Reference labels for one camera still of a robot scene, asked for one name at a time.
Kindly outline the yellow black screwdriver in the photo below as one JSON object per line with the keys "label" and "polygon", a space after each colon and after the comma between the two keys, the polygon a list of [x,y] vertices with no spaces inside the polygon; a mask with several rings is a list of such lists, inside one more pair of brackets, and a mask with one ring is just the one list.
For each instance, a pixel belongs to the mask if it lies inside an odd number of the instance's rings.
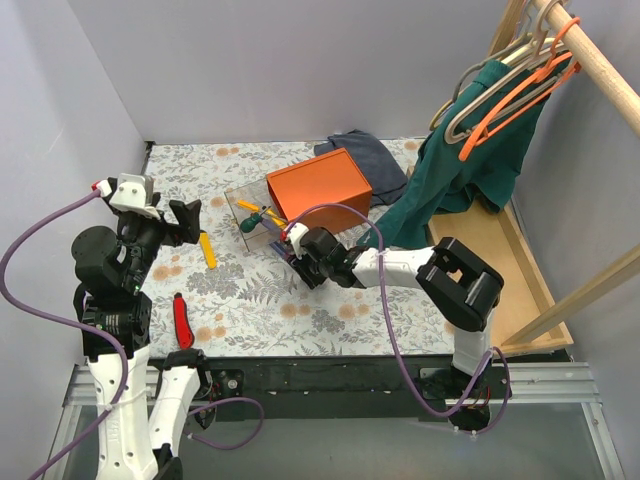
{"label": "yellow black screwdriver", "polygon": [[288,222],[280,218],[271,208],[266,208],[264,214],[269,217],[278,228],[283,229],[288,225]]}

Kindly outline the orange handle screwdriver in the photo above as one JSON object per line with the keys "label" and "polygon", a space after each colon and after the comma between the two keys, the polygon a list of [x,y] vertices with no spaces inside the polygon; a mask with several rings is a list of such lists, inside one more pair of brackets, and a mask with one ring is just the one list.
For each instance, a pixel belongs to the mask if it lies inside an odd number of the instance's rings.
{"label": "orange handle screwdriver", "polygon": [[262,208],[261,208],[261,207],[259,207],[259,206],[257,206],[257,205],[254,205],[254,204],[252,204],[252,203],[246,202],[246,201],[244,201],[244,200],[238,200],[238,201],[237,201],[237,204],[238,204],[241,208],[244,208],[244,209],[246,209],[246,210],[248,210],[248,211],[251,211],[251,212],[259,212],[259,211],[261,211],[261,210],[262,210]]}

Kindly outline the green stubby screwdriver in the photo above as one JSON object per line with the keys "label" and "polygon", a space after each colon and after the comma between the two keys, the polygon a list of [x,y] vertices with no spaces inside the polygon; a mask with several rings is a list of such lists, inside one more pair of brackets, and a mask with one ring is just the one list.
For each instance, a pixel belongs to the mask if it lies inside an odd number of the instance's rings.
{"label": "green stubby screwdriver", "polygon": [[258,225],[262,223],[264,209],[259,212],[252,212],[247,218],[240,223],[240,230],[243,233],[253,232]]}

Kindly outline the orange wooden drawer box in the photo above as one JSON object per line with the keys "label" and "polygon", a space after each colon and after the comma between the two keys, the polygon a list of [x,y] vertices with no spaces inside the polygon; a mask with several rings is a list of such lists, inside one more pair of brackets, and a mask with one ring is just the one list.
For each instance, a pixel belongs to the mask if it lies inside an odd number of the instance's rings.
{"label": "orange wooden drawer box", "polygon": [[309,228],[324,227],[333,234],[362,223],[372,187],[346,149],[340,148],[266,175],[269,195],[277,211],[289,221],[304,215]]}

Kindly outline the clear acrylic drawer tray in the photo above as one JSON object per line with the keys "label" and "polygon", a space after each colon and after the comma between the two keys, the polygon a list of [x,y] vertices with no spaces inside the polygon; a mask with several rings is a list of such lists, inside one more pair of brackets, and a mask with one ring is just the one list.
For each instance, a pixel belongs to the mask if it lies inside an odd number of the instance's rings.
{"label": "clear acrylic drawer tray", "polygon": [[249,252],[263,247],[283,248],[281,232],[288,222],[276,208],[265,179],[231,189],[225,198]]}

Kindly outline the blue red screwdriver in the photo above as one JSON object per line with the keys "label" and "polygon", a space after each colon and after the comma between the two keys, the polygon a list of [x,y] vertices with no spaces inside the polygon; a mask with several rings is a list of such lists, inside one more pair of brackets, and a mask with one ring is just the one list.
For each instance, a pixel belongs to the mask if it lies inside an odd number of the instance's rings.
{"label": "blue red screwdriver", "polygon": [[278,256],[280,256],[285,260],[288,259],[289,253],[287,252],[286,248],[282,244],[280,244],[279,242],[272,242],[269,244],[269,246],[271,247],[272,250],[276,252]]}

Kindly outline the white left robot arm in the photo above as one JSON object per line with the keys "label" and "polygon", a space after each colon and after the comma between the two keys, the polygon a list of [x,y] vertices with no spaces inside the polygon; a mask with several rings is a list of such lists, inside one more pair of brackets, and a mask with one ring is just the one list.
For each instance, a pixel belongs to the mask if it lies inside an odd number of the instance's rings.
{"label": "white left robot arm", "polygon": [[200,235],[200,201],[169,206],[175,223],[121,212],[116,230],[90,227],[71,246],[80,282],[73,304],[100,419],[99,479],[182,478],[177,448],[188,402],[212,390],[211,373],[198,366],[201,353],[189,350],[175,367],[176,383],[165,382],[147,410],[152,302],[142,285],[162,246],[195,244]]}

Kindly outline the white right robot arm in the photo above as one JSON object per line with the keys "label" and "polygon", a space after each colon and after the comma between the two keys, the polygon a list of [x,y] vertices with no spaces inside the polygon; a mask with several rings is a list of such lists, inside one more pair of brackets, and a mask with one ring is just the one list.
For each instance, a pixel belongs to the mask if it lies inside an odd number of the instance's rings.
{"label": "white right robot arm", "polygon": [[327,229],[302,224],[282,239],[292,251],[288,264],[311,289],[329,279],[342,288],[424,291],[454,327],[454,389],[469,398],[486,389],[491,323],[504,279],[459,240],[446,237],[417,250],[346,248]]}

